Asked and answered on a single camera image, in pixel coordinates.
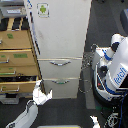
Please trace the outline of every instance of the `refrigerator door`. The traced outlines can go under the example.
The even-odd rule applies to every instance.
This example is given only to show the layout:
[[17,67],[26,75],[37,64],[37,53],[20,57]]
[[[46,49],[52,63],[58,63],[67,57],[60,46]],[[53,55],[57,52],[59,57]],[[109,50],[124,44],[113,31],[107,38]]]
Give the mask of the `refrigerator door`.
[[83,56],[91,0],[24,0],[38,59]]

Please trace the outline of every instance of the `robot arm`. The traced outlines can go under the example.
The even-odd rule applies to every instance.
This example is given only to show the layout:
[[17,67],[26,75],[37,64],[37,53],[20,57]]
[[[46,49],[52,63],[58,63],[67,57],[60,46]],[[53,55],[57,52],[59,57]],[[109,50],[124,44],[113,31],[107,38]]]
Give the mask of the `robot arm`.
[[40,83],[42,80],[36,82],[35,88],[33,90],[33,100],[37,105],[43,105],[47,100],[52,98],[52,90],[48,95],[45,95],[40,90]]
[[52,98],[52,90],[48,95],[41,92],[40,83],[42,80],[36,81],[33,90],[33,100],[29,100],[26,109],[17,119],[9,123],[6,128],[29,128],[38,115],[37,105],[43,105],[46,101]]
[[120,34],[114,34],[111,39],[111,47],[109,47],[107,50],[102,50],[104,53],[104,56],[100,59],[100,67],[105,69],[105,67],[108,69],[111,65],[113,55],[115,54],[119,44],[124,39],[123,36]]

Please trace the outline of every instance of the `black floor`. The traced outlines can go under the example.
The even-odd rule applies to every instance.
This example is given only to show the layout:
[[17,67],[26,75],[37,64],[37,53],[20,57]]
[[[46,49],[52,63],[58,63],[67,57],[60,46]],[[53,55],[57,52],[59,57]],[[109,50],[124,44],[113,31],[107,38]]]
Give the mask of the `black floor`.
[[[111,37],[115,33],[126,36],[120,23],[120,12],[128,8],[128,1],[124,0],[92,0],[89,28],[86,38],[85,52],[90,52],[91,45],[108,47],[111,43]],[[86,72],[83,70],[81,78],[86,79]],[[0,128],[4,128],[9,122],[25,110],[29,99],[20,99],[18,105],[0,104]],[[78,91],[77,99],[50,100],[45,105],[39,106],[39,114],[31,128],[44,125],[79,125],[83,128],[92,128],[93,122],[91,115],[97,116],[98,121],[103,128],[105,119],[97,109],[87,109],[86,95]]]

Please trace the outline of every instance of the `white refrigerator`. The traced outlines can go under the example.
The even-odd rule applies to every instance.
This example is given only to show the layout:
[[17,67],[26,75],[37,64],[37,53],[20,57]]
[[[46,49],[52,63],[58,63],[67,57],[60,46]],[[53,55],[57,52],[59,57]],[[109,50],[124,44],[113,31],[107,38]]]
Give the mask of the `white refrigerator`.
[[24,0],[46,94],[77,98],[91,0]]

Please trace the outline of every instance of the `white panel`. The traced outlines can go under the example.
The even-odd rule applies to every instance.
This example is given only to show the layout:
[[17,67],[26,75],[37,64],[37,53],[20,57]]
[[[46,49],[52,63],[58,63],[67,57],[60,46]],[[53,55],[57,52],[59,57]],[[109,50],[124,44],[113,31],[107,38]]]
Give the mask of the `white panel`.
[[[29,11],[32,10],[41,53],[39,55],[37,52],[37,57],[47,59],[82,56],[91,0],[30,0],[30,2],[32,9],[27,9],[28,17],[30,17]],[[38,15],[38,3],[48,4],[48,18]]]
[[77,98],[79,79],[71,79],[65,84],[57,84],[52,81],[56,80],[44,80],[44,87],[46,94],[52,89],[53,99]]
[[43,78],[79,77],[82,59],[38,61]]

